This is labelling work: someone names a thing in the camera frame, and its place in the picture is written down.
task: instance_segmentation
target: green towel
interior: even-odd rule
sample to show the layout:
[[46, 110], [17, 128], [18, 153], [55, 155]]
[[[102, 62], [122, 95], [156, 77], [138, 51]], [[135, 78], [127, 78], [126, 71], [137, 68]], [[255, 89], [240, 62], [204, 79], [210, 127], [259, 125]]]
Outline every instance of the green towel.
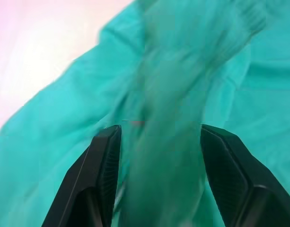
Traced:
[[0, 227], [40, 227], [68, 168], [113, 124], [127, 181], [113, 226], [224, 226], [201, 123], [237, 134], [290, 193], [290, 1], [131, 4], [0, 130]]

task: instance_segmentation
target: white surface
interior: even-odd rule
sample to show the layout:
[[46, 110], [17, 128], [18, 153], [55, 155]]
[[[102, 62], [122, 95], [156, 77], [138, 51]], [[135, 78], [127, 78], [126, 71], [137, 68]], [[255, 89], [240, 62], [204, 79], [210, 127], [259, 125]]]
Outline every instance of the white surface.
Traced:
[[131, 0], [0, 0], [0, 127]]

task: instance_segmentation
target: crumpled cloth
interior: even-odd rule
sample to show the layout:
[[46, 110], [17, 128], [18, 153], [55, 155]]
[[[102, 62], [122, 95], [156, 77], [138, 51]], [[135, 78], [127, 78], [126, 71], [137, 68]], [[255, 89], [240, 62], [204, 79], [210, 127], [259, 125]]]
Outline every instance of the crumpled cloth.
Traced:
[[113, 226], [224, 226], [202, 123], [237, 134], [290, 194], [290, 1], [131, 4], [0, 130], [0, 227], [40, 227], [68, 168], [113, 124], [127, 182]]

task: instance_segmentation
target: green cloth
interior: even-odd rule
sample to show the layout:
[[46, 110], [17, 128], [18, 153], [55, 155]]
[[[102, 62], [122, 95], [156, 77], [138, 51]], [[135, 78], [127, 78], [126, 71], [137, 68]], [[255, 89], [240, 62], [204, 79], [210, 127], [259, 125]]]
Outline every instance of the green cloth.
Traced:
[[237, 134], [290, 194], [290, 1], [131, 4], [0, 130], [0, 227], [40, 227], [68, 168], [113, 124], [127, 179], [113, 226], [223, 227], [201, 123]]

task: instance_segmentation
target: teal fabric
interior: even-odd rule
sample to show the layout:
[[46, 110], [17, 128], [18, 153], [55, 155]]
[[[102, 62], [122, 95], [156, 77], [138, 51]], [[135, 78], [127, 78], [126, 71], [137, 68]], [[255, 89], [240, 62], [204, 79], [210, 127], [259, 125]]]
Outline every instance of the teal fabric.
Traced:
[[0, 227], [41, 226], [68, 168], [113, 124], [127, 179], [113, 227], [223, 227], [201, 123], [237, 134], [290, 194], [290, 1], [131, 4], [0, 130]]

